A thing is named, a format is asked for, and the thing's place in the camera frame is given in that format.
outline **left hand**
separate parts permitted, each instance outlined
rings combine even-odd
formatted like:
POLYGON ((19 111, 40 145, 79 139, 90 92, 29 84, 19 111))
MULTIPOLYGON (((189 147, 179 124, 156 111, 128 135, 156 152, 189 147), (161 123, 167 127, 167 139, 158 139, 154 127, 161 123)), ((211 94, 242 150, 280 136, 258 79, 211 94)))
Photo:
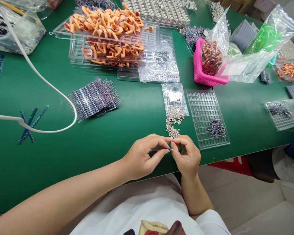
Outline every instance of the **left hand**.
POLYGON ((152 173, 164 155, 170 151, 162 149, 152 157, 148 153, 157 145, 164 148, 169 147, 167 143, 171 140, 172 138, 156 134, 150 134, 136 140, 128 153, 121 159, 125 165, 126 173, 129 174, 129 180, 137 180, 152 173))

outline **green workbench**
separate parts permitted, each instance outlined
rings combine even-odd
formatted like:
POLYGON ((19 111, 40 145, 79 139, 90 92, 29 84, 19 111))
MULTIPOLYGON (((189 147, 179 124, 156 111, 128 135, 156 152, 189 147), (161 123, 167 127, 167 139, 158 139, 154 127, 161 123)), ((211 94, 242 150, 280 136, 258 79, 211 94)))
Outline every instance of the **green workbench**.
MULTIPOLYGON (((64 132, 32 133, 34 144, 27 138, 18 145, 24 128, 16 122, 0 120, 0 214, 52 184, 122 158, 139 138, 151 133, 168 134, 160 84, 119 81, 116 71, 86 70, 70 64, 69 40, 57 39, 48 32, 72 14, 73 8, 74 1, 65 1, 43 20, 47 33, 30 56, 31 61, 66 95, 96 76, 112 80, 122 103, 118 110, 76 123, 64 132)), ((197 8, 197 13, 190 13, 191 24, 212 28, 206 3, 198 3, 197 8)), ((227 18, 232 30, 246 18, 261 26, 260 22, 231 10, 227 18)), ((209 89, 194 82, 193 56, 178 30, 172 32, 184 90, 209 89)), ((273 75, 270 85, 257 80, 253 84, 230 82, 215 87, 231 144, 202 151, 201 165, 289 143, 294 128, 277 132, 263 106, 265 102, 288 100, 285 86, 273 75)), ((0 78, 0 114, 19 116, 22 110, 29 118, 33 108, 38 108, 39 114, 47 105, 50 108, 36 125, 37 129, 58 130, 71 124, 74 114, 69 103, 45 84, 21 55, 6 54, 0 78)), ((197 144, 191 116, 179 128, 180 134, 189 135, 197 144)), ((176 171, 176 164, 168 154, 147 178, 176 171)))

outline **green plastic bag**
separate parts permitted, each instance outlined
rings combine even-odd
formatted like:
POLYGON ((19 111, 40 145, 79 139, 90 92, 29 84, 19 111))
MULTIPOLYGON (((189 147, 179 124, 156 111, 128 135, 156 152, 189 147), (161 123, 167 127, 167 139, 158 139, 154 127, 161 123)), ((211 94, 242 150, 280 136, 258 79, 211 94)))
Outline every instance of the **green plastic bag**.
POLYGON ((280 50, 294 36, 294 20, 278 4, 244 54, 280 50))

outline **gray plastic tray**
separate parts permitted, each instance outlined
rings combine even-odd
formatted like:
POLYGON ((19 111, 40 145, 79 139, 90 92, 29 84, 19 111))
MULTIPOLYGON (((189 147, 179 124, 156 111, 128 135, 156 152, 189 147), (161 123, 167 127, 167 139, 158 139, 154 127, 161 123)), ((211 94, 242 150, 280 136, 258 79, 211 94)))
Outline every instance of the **gray plastic tray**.
POLYGON ((200 150, 230 144, 230 138, 214 91, 186 90, 200 150), (212 118, 221 119, 226 137, 216 139, 207 133, 212 118))
POLYGON ((283 130, 294 127, 294 112, 290 108, 287 101, 267 102, 267 103, 264 103, 264 105, 267 111, 269 112, 271 119, 278 131, 283 131, 283 130), (293 115, 293 117, 288 118, 282 114, 272 115, 269 109, 271 107, 279 107, 280 105, 282 108, 287 109, 293 115))

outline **plastic component tray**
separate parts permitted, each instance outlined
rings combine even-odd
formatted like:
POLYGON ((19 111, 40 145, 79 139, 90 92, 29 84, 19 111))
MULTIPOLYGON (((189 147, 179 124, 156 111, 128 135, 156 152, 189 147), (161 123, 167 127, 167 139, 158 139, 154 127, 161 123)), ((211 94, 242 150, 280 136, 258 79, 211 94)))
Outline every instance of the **plastic component tray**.
POLYGON ((271 119, 278 131, 283 131, 294 127, 294 112, 290 108, 287 101, 267 102, 264 103, 264 105, 267 111, 269 112, 271 119), (272 115, 272 113, 269 110, 272 107, 281 107, 283 109, 286 109, 292 114, 292 117, 286 117, 282 114, 272 115))
POLYGON ((186 94, 193 116, 199 149, 204 150, 230 144, 230 138, 215 92, 207 90, 186 90, 186 94), (210 133, 207 133, 212 118, 221 119, 225 127, 226 137, 216 139, 210 133))
POLYGON ((139 3, 121 0, 121 2, 125 2, 133 12, 140 12, 143 20, 158 22, 161 27, 178 28, 190 24, 186 8, 176 0, 140 0, 139 3))
MULTIPOLYGON (((70 17, 64 21, 66 23, 70 23, 70 17)), ((53 30, 57 38, 60 39, 71 39, 72 33, 67 31, 64 27, 64 22, 61 23, 57 28, 53 30)), ((160 46, 160 25, 155 22, 144 21, 144 28, 148 26, 153 26, 154 31, 150 32, 149 30, 141 29, 141 32, 138 34, 126 35, 122 34, 118 36, 118 40, 112 38, 105 38, 99 36, 93 36, 89 32, 86 31, 75 31, 73 35, 78 36, 76 40, 87 41, 87 38, 93 39, 102 39, 102 40, 109 40, 109 41, 118 41, 123 43, 133 43, 136 45, 144 45, 147 47, 158 47, 160 46)))
MULTIPOLYGON (((119 61, 116 60, 116 66, 102 66, 96 63, 92 63, 90 60, 85 58, 86 55, 89 55, 91 58, 91 49, 87 42, 78 40, 77 36, 72 35, 72 40, 70 44, 69 50, 69 58, 71 59, 71 64, 75 67, 94 67, 94 68, 102 68, 109 70, 118 70, 119 61)), ((134 62, 144 61, 144 62, 154 62, 155 61, 155 52, 152 50, 144 50, 139 58, 129 59, 130 60, 130 69, 137 68, 134 65, 134 62)))

